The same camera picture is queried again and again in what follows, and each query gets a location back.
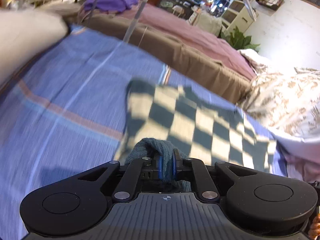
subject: crosshair logo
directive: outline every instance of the crosshair logo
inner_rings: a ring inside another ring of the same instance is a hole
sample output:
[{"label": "crosshair logo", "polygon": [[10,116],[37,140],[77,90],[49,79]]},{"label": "crosshair logo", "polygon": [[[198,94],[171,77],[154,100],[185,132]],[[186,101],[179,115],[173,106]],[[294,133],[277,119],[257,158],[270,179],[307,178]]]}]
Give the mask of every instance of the crosshair logo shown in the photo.
[{"label": "crosshair logo", "polygon": [[167,196],[164,196],[163,199],[164,199],[165,201],[168,201],[168,200],[171,199],[171,197],[167,195]]}]

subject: green plant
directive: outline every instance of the green plant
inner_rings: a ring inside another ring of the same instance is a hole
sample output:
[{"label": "green plant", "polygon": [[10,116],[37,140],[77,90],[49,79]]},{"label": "green plant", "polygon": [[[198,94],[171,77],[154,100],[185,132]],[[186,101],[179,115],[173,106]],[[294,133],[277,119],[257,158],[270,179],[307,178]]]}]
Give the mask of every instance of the green plant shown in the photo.
[{"label": "green plant", "polygon": [[260,44],[251,44],[251,36],[244,36],[244,34],[239,31],[238,27],[234,29],[233,33],[226,36],[221,32],[221,38],[226,40],[231,47],[234,49],[254,49],[256,52],[259,52]]}]

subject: blue striped bed sheet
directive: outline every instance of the blue striped bed sheet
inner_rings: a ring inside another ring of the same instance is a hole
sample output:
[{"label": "blue striped bed sheet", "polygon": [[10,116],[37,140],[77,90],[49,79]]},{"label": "blue striped bed sheet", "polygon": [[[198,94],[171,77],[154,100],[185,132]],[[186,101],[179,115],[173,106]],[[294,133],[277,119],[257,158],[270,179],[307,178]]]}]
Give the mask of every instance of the blue striped bed sheet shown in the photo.
[{"label": "blue striped bed sheet", "polygon": [[160,83],[166,65],[137,47],[74,28],[0,95],[0,237],[22,239],[21,200],[113,159],[133,77]]},{"label": "blue striped bed sheet", "polygon": [[[170,86],[179,86],[182,85],[184,87],[192,87],[194,93],[196,93],[202,100],[206,102],[223,107],[225,109],[235,109],[237,108],[239,111],[243,112],[241,109],[233,105],[232,103],[226,101],[222,97],[210,92],[209,90],[205,89],[204,87],[200,86],[198,83],[194,82],[190,78],[178,73],[175,70],[169,69],[168,74],[166,76],[165,83]],[[264,135],[269,138],[273,139],[273,135],[270,133],[268,129],[261,126],[257,121],[255,121],[251,116],[246,114],[248,121],[252,124],[255,131],[259,135]],[[272,164],[272,173],[287,177],[287,170],[286,170],[286,161],[281,154],[281,150],[279,145],[276,147],[275,154],[273,156],[273,164]]]}]

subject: circular cap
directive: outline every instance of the circular cap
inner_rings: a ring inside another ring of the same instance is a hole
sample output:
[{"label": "circular cap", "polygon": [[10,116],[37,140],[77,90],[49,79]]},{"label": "circular cap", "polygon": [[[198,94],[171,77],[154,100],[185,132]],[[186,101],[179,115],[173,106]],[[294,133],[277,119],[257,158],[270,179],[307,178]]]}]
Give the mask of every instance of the circular cap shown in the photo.
[{"label": "circular cap", "polygon": [[284,185],[269,184],[256,188],[254,194],[265,201],[280,202],[289,199],[293,195],[293,191]]},{"label": "circular cap", "polygon": [[128,197],[130,197],[130,194],[125,191],[119,191],[119,192],[115,193],[115,198],[117,198],[117,199],[126,199]]},{"label": "circular cap", "polygon": [[218,196],[218,194],[214,191],[205,191],[202,193],[202,196],[207,199],[213,199]]},{"label": "circular cap", "polygon": [[71,193],[56,193],[44,199],[42,206],[53,214],[65,214],[75,210],[80,204],[80,198]]}]

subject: checkered towel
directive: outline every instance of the checkered towel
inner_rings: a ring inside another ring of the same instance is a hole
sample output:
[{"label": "checkered towel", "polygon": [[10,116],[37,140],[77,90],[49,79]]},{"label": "checkered towel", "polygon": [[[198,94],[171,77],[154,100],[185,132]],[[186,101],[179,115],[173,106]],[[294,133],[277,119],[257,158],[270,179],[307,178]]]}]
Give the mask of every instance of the checkered towel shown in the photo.
[{"label": "checkered towel", "polygon": [[170,141],[206,165],[226,161],[271,171],[276,141],[256,135],[244,113],[200,100],[191,88],[154,86],[132,80],[128,85],[124,139],[115,158],[124,163],[143,138]]}]

